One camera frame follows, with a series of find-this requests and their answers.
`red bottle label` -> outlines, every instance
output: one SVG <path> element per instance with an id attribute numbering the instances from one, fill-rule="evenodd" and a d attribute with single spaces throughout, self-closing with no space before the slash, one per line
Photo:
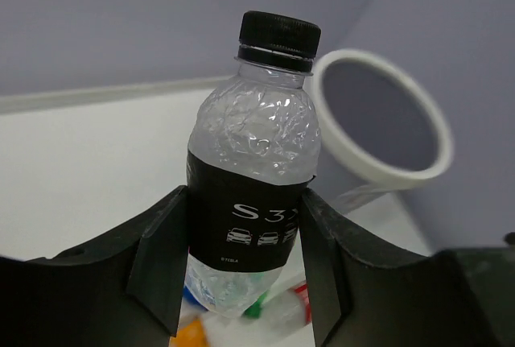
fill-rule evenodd
<path id="1" fill-rule="evenodd" d="M 300 283 L 292 288 L 290 288 L 297 297 L 304 304 L 304 313 L 306 314 L 306 324 L 311 323 L 311 305 L 309 304 L 309 296 L 307 295 L 307 284 Z"/>

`black label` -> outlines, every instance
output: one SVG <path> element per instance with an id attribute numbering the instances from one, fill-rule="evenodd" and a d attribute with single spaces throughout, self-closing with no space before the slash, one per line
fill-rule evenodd
<path id="1" fill-rule="evenodd" d="M 190 254 L 219 271 L 263 272 L 286 264 L 299 198 L 309 182 L 275 186 L 187 153 Z"/>

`gray background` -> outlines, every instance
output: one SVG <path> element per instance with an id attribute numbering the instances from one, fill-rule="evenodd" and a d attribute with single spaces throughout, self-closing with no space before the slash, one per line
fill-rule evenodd
<path id="1" fill-rule="evenodd" d="M 241 16 L 266 10 L 335 47 L 368 0 L 0 0 L 0 95 L 231 73 Z"/>
<path id="2" fill-rule="evenodd" d="M 448 116 L 456 158 L 403 198 L 435 248 L 515 231 L 515 0 L 374 0 L 340 44 L 400 64 Z"/>

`car icon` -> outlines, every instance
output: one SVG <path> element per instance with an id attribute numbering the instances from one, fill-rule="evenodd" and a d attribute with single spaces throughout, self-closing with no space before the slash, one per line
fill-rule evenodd
<path id="1" fill-rule="evenodd" d="M 240 244 L 250 245 L 252 242 L 252 234 L 245 229 L 233 228 L 227 233 L 227 242 L 238 242 Z"/>
<path id="2" fill-rule="evenodd" d="M 279 242 L 279 235 L 277 232 L 266 232 L 259 236 L 257 245 L 275 245 Z"/>
<path id="3" fill-rule="evenodd" d="M 282 243 L 295 238 L 297 235 L 297 226 L 296 225 L 288 225 L 286 227 L 286 232 L 284 232 L 284 238 L 282 239 Z"/>

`green object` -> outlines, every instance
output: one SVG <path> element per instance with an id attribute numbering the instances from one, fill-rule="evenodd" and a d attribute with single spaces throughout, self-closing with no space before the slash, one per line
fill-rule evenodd
<path id="1" fill-rule="evenodd" d="M 250 307 L 246 309 L 245 312 L 243 312 L 243 316 L 248 317 L 250 319 L 259 319 L 262 310 L 261 304 L 263 303 L 263 300 L 266 298 L 267 293 L 268 292 L 265 292 L 261 296 L 259 296 L 259 299 L 257 299 L 254 304 L 252 304 Z"/>

